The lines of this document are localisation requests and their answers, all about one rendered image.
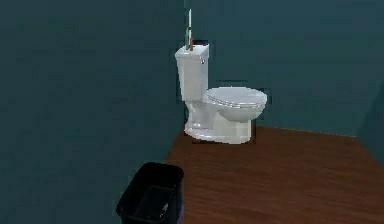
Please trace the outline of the black trash can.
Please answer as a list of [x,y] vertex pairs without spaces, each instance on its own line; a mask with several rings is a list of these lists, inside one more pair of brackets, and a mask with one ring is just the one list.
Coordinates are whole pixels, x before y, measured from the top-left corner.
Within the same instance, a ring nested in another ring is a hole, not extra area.
[[183,178],[181,167],[143,164],[116,206],[121,224],[181,224]]

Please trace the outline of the white toilet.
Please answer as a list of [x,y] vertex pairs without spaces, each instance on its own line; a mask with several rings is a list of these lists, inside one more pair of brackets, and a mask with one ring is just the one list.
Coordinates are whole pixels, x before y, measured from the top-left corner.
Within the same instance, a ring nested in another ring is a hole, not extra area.
[[252,121],[266,107],[267,95],[243,86],[208,87],[209,44],[175,52],[180,93],[188,110],[184,132],[198,139],[242,144],[251,139]]

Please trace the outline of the white thin brush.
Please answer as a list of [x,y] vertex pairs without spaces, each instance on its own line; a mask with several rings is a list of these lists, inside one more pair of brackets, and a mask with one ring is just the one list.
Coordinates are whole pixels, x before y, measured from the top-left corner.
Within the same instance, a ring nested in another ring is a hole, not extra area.
[[186,27],[186,34],[185,34],[185,48],[186,50],[192,51],[193,50],[193,41],[192,41],[192,9],[188,9],[188,15],[187,15],[187,27]]

